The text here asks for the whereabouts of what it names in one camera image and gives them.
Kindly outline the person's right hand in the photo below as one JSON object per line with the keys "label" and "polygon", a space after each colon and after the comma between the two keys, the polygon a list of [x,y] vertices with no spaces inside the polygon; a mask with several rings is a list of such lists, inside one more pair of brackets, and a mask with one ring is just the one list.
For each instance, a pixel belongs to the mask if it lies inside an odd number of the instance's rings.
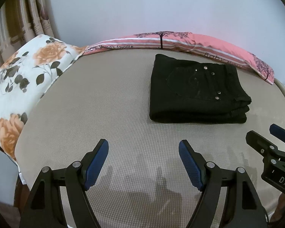
{"label": "person's right hand", "polygon": [[278,205],[274,214],[270,218],[270,222],[280,222],[285,219],[285,194],[281,193],[278,200]]}

